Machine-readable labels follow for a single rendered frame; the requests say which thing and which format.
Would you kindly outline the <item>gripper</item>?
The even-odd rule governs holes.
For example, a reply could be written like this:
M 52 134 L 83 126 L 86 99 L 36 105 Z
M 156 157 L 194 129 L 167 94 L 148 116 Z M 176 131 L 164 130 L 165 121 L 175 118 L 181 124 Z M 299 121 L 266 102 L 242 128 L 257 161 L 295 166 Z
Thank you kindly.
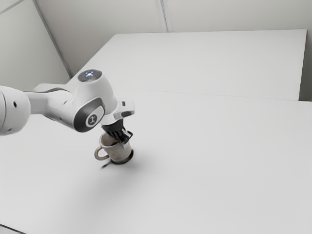
M 121 143 L 127 143 L 133 136 L 132 132 L 125 130 L 122 119 L 110 125 L 102 125 L 101 127 L 109 136 L 120 138 Z

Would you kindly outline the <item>grey mug with gold cracks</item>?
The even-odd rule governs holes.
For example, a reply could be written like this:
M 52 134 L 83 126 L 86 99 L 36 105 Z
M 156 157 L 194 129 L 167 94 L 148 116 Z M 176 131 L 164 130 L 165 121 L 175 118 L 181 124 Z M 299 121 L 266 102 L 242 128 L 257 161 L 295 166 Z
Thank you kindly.
M 99 151 L 104 150 L 107 155 L 99 156 Z M 110 159 L 115 164 L 124 164 L 128 162 L 134 155 L 129 142 L 123 144 L 103 133 L 99 139 L 99 146 L 95 149 L 94 156 L 97 160 Z

